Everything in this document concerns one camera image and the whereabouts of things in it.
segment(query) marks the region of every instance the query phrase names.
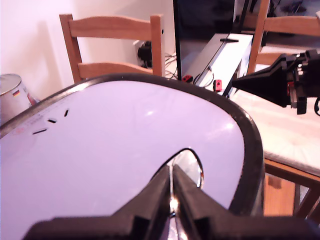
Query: white wall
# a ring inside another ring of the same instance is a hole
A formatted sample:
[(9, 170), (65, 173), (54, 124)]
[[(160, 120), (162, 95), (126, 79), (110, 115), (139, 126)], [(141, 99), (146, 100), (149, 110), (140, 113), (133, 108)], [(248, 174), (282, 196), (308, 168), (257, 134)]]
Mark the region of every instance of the white wall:
[[(59, 14), (73, 19), (164, 14), (165, 51), (175, 49), (172, 0), (1, 0), (1, 74), (15, 73), (43, 99), (73, 83)], [(137, 62), (132, 40), (80, 38), (83, 62)]]

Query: black monitor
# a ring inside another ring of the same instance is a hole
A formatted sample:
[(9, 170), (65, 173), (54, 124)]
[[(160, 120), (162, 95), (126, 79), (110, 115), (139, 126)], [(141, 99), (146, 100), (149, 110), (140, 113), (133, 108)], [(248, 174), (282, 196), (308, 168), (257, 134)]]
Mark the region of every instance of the black monitor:
[(232, 31), (235, 0), (173, 0), (177, 76), (181, 80), (216, 33)]

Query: red object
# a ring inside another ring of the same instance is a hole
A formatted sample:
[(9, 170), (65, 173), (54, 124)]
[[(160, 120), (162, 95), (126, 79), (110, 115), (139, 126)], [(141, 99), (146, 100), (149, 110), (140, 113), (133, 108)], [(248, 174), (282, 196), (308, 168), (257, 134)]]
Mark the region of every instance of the red object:
[(193, 81), (194, 77), (191, 76), (191, 75), (185, 75), (183, 78), (182, 78), (182, 82), (185, 82), (185, 83), (191, 83)]
[(294, 82), (290, 81), (288, 82), (287, 86), (286, 86), (286, 95), (289, 97), (290, 96), (290, 88), (294, 86)]
[(222, 91), (222, 81), (220, 79), (213, 81), (213, 90), (217, 93)]

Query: red clip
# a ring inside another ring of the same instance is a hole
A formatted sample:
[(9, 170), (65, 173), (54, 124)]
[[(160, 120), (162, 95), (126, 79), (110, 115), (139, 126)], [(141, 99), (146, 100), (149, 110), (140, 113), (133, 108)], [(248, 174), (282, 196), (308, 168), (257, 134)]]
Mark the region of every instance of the red clip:
[(213, 91), (217, 93), (222, 91), (222, 81), (220, 79), (213, 81)]
[(191, 76), (191, 75), (185, 75), (185, 76), (182, 78), (182, 82), (185, 82), (185, 83), (191, 83), (193, 80), (194, 80), (194, 78), (193, 78), (193, 76)]

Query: wooden floor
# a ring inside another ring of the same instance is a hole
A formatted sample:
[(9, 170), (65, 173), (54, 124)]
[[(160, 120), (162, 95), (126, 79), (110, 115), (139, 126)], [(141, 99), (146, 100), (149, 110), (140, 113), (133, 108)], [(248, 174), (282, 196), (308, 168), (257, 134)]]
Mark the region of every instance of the wooden floor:
[(266, 175), (264, 182), (264, 216), (292, 216), (295, 184), (276, 176)]

